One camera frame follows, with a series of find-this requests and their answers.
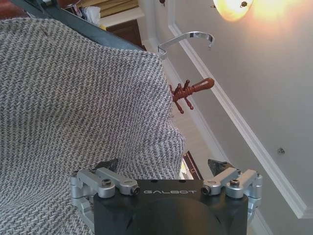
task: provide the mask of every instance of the throw blanket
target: throw blanket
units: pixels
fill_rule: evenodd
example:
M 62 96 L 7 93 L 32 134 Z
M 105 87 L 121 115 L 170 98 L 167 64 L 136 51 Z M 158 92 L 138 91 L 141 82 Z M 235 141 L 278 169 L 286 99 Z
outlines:
M 0 22 L 0 234 L 90 234 L 72 171 L 118 158 L 134 179 L 178 177 L 183 137 L 157 55 L 100 46 L 62 23 Z

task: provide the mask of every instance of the hex bolt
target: hex bolt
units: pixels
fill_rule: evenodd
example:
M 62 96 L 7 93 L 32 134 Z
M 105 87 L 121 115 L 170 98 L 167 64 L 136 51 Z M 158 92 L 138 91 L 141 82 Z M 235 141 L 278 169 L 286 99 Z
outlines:
M 203 186 L 201 188 L 201 192 L 202 192 L 203 195 L 208 196 L 208 195 L 211 194 L 211 189 L 208 186 Z
M 101 181 L 101 183 L 102 183 L 103 187 L 107 187 L 107 186 L 111 185 L 111 180 L 110 179 L 104 179 Z
M 138 186 L 134 186 L 132 189 L 131 189 L 131 195 L 132 196 L 135 196 L 137 194 L 140 193 L 140 188 Z
M 232 186 L 238 186 L 240 182 L 239 182 L 239 180 L 231 180 L 229 183 Z

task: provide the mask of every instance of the chrome hanger hook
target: chrome hanger hook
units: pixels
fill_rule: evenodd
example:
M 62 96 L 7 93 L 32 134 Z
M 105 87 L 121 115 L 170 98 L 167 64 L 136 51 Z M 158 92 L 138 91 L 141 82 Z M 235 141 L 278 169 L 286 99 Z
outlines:
M 209 48 L 212 47 L 214 40 L 215 40 L 213 35 L 208 34 L 208 33 L 203 33 L 203 32 L 198 32 L 198 31 L 183 33 L 181 35 L 178 35 L 178 36 L 166 41 L 165 43 L 158 45 L 157 50 L 158 50 L 160 58 L 162 60 L 165 60 L 167 58 L 166 48 L 168 48 L 169 46 L 171 46 L 175 43 L 178 43 L 181 40 L 188 39 L 188 38 L 204 38 L 208 41 L 208 47 Z

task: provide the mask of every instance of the white crown molding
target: white crown molding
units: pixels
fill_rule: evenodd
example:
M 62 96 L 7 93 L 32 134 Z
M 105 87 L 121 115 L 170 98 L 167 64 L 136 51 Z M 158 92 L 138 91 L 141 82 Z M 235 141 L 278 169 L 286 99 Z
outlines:
M 181 34 L 181 31 L 175 23 L 175 1 L 169 1 L 168 4 L 168 27 L 173 36 L 176 37 Z M 229 115 L 230 119 L 237 127 L 238 131 L 243 136 L 244 140 L 247 142 L 248 146 L 251 148 L 252 152 L 272 179 L 297 218 L 313 218 L 313 208 L 308 208 L 300 195 L 293 188 L 284 173 L 280 170 L 271 155 L 254 134 L 248 123 L 231 102 L 225 91 L 221 88 L 217 79 L 213 77 L 203 60 L 187 40 L 180 41 L 179 43 L 201 76 L 203 78 L 211 77 L 215 80 L 215 85 L 211 89 L 213 94 L 225 109 L 226 113 Z

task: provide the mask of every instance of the light fixture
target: light fixture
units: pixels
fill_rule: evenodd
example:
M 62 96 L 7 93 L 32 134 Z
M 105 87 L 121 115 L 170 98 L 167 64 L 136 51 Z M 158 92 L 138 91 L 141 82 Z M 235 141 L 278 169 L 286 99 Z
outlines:
M 219 14 L 227 21 L 237 21 L 250 9 L 253 0 L 213 0 Z

